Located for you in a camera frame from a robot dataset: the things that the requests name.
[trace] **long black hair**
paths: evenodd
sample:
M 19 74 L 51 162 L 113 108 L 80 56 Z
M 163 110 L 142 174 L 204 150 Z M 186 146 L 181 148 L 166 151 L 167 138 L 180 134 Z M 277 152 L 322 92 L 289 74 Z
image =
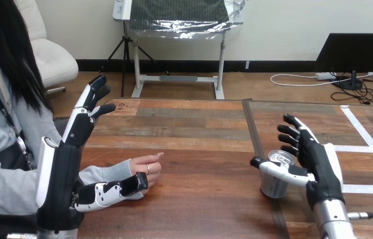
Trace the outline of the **long black hair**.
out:
M 49 110 L 28 31 L 13 0 L 0 0 L 0 68 L 9 79 L 16 99 L 41 113 L 41 104 Z

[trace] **gray sweater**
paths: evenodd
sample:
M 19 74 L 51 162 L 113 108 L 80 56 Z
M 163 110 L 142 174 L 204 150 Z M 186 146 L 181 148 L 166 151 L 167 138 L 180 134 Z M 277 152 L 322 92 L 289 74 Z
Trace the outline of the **gray sweater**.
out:
M 8 80 L 3 78 L 7 88 L 10 89 Z M 18 101 L 12 94 L 12 118 L 18 131 L 21 129 L 25 135 L 25 144 L 31 149 L 35 160 L 32 163 L 37 166 L 40 141 L 43 136 L 60 142 L 61 136 L 53 123 L 52 113 L 45 107 L 41 115 L 29 107 L 23 99 Z M 13 145 L 16 142 L 15 134 L 8 125 L 6 119 L 0 112 L 0 151 Z M 35 178 L 36 170 L 8 170 L 0 168 L 0 214 L 1 215 L 31 215 L 35 214 L 38 207 L 35 204 Z M 94 182 L 110 182 L 122 180 L 131 176 L 129 160 L 109 168 L 90 166 L 79 173 L 84 184 Z M 138 193 L 132 199 L 141 198 Z

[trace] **white tape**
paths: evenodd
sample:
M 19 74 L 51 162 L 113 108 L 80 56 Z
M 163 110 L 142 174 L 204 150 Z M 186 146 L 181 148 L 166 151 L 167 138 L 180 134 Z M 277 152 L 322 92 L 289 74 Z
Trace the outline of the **white tape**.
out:
M 373 185 L 345 184 L 343 185 L 342 192 L 343 193 L 373 194 Z
M 361 137 L 368 144 L 368 146 L 373 150 L 373 138 L 371 137 L 371 135 L 365 130 L 365 128 L 362 126 L 359 120 L 355 117 L 355 115 L 352 113 L 352 111 L 349 109 L 348 106 L 341 106 L 340 108 L 342 109 L 346 117 L 348 117 L 349 121 L 352 123 L 352 125 L 361 135 Z
M 334 145 L 336 152 L 373 153 L 369 146 Z

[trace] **white stand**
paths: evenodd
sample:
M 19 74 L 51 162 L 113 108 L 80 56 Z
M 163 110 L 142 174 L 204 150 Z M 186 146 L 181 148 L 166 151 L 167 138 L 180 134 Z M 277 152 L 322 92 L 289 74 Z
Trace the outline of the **white stand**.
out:
M 144 83 L 147 81 L 167 81 L 167 82 L 212 82 L 214 83 L 216 99 L 223 100 L 225 98 L 224 93 L 223 93 L 223 86 L 222 86 L 223 67 L 224 67 L 225 49 L 226 49 L 225 37 L 226 37 L 226 32 L 224 31 L 221 46 L 220 46 L 219 75 L 214 76 L 214 77 L 141 75 L 140 68 L 139 68 L 138 38 L 136 38 L 136 40 L 133 42 L 136 85 L 132 93 L 132 98 L 140 97 Z

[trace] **white cable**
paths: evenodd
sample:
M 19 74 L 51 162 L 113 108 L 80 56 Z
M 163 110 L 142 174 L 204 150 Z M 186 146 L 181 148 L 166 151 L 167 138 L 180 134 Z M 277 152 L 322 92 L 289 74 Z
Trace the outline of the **white cable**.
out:
M 275 83 L 276 85 L 279 85 L 279 86 L 322 86 L 322 85 L 328 85 L 328 84 L 332 84 L 332 83 L 337 83 L 337 82 L 342 82 L 342 81 L 348 81 L 348 80 L 350 80 L 350 78 L 348 78 L 348 79 L 344 79 L 344 80 L 331 81 L 331 82 L 325 82 L 325 83 L 314 84 L 314 85 L 291 85 L 291 84 L 282 84 L 282 83 L 274 82 L 273 78 L 276 77 L 276 76 L 294 76 L 294 77 L 300 77 L 300 78 L 316 78 L 316 77 L 315 76 L 298 76 L 298 75 L 289 75 L 289 74 L 277 74 L 277 75 L 272 76 L 270 78 L 270 81 L 273 82 L 273 83 Z M 358 76 L 357 78 L 363 78 L 363 77 L 368 77 L 368 76 L 373 76 L 373 73 L 370 72 L 367 75 Z

